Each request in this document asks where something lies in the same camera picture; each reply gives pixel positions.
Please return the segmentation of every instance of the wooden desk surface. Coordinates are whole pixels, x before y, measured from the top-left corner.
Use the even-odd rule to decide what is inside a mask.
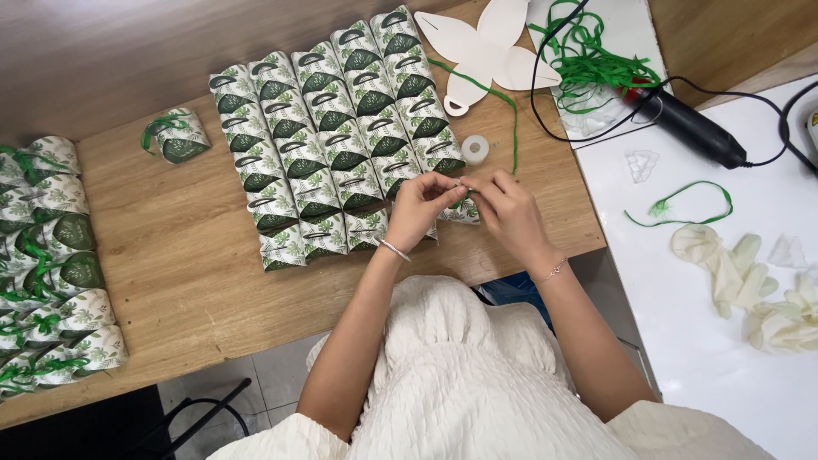
[[[443,14],[476,25],[487,2],[467,2]],[[518,44],[530,48],[528,35]],[[428,43],[426,50],[441,59]],[[447,73],[433,71],[443,98]],[[207,75],[200,80],[205,88]],[[570,255],[605,246],[568,144],[542,132],[523,92],[510,95],[519,108],[517,179],[537,198],[551,239]],[[551,98],[541,98],[543,119],[562,132]],[[196,112],[213,144],[185,164],[170,165],[139,146],[142,130],[161,114],[78,144],[100,260],[130,362],[110,377],[96,374],[7,401],[0,405],[0,428],[317,334],[341,315],[371,253],[265,274],[213,98],[182,106]],[[489,141],[478,174],[511,168],[514,116],[505,102],[489,94],[450,120],[458,139],[480,134]],[[440,245],[418,246],[398,280],[449,275],[473,286],[522,270],[480,226],[438,221],[438,229]]]

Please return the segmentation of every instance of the woman's left hand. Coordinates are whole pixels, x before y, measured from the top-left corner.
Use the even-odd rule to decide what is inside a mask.
[[[440,173],[426,173],[404,181],[395,198],[384,240],[408,253],[432,227],[441,211],[465,196],[466,187]]]

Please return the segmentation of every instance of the woman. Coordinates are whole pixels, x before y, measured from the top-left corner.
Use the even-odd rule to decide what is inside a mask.
[[[402,255],[467,188],[559,344],[531,305],[484,305],[453,278],[393,287]],[[506,171],[404,182],[383,242],[308,357],[296,414],[212,459],[771,458],[717,417],[657,402]]]

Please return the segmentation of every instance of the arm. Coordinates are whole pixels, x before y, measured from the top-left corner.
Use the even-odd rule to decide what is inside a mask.
[[[471,197],[482,222],[532,280],[542,280],[560,264],[565,253],[548,241],[537,202],[510,174],[498,170],[488,179],[461,180],[477,192]],[[555,276],[536,284],[582,402],[602,422],[636,401],[658,402],[567,262]]]
[[[438,214],[465,195],[465,187],[458,185],[437,173],[404,182],[384,240],[408,254]],[[375,369],[395,275],[402,261],[388,247],[378,247],[301,390],[296,412],[347,442],[361,415]]]

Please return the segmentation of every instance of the silver bangle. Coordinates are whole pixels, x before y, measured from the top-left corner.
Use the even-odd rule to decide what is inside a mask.
[[[564,264],[564,263],[566,263],[566,262],[568,262],[568,257],[566,257],[565,259],[562,259],[562,260],[560,261],[560,263],[559,263],[559,264],[557,264],[557,266],[556,266],[556,267],[554,267],[554,269],[553,269],[553,270],[551,270],[551,273],[548,273],[548,276],[547,276],[547,277],[544,277],[543,279],[533,279],[533,280],[531,280],[531,282],[544,282],[544,281],[548,281],[548,278],[553,277],[554,275],[556,275],[557,273],[559,273],[559,272],[560,272],[560,268],[561,268],[561,267],[563,266],[563,264]]]
[[[403,253],[402,253],[402,252],[401,252],[401,251],[400,251],[398,248],[396,248],[395,246],[390,245],[390,244],[389,244],[388,242],[386,242],[386,240],[384,240],[383,238],[378,238],[378,237],[376,237],[376,238],[375,238],[375,240],[376,240],[377,242],[379,242],[380,244],[382,244],[382,245],[384,245],[384,246],[388,247],[389,249],[391,249],[391,250],[392,250],[392,252],[394,252],[395,254],[400,255],[401,257],[403,257],[404,259],[406,259],[406,260],[407,260],[407,262],[411,262],[411,259],[409,259],[409,256],[408,256],[408,255],[403,254]]]

